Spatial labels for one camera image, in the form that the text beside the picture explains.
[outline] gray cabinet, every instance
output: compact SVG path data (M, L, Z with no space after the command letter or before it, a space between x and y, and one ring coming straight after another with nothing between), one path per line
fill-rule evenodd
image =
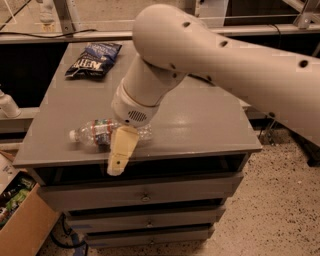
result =
M131 41L121 43L101 81L65 79L85 44L68 46L14 165L28 170L41 198L91 247L208 239L243 166L261 150L237 99L185 78L152 120L152 140L138 145L116 177L105 171L108 147L68 140L81 124L112 117L113 94L135 55Z

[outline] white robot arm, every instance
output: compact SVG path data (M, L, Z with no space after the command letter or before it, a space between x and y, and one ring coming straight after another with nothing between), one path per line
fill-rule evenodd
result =
M168 5L138 15L133 42L139 54L112 104L123 123L149 123L165 94L197 73L320 145L319 59L214 34Z

